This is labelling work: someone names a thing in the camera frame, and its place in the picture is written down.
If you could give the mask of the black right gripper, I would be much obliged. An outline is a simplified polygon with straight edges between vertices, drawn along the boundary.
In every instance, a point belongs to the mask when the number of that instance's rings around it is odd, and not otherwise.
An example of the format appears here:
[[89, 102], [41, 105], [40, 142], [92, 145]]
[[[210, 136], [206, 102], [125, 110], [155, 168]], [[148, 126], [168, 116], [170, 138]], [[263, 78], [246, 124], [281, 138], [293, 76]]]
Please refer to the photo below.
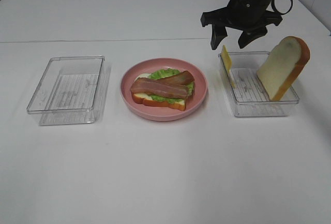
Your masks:
[[221, 41], [228, 36], [225, 26], [243, 30], [238, 39], [239, 48], [242, 49], [265, 36], [266, 25], [279, 25], [282, 21], [281, 15], [266, 10], [271, 1], [230, 0], [226, 7], [202, 13], [202, 26], [212, 24], [211, 49], [216, 50]]

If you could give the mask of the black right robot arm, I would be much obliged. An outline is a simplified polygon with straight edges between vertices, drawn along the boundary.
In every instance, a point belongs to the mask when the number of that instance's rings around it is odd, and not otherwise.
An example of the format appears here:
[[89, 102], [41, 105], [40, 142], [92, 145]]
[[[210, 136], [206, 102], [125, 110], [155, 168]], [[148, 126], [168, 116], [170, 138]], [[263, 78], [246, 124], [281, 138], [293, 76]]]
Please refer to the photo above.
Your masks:
[[272, 0], [229, 0], [226, 7], [202, 13], [202, 26], [212, 26], [211, 49], [217, 49], [227, 37], [227, 27], [242, 31], [238, 39], [241, 49], [265, 36], [267, 25], [277, 26], [282, 21], [280, 13], [267, 10], [271, 2]]

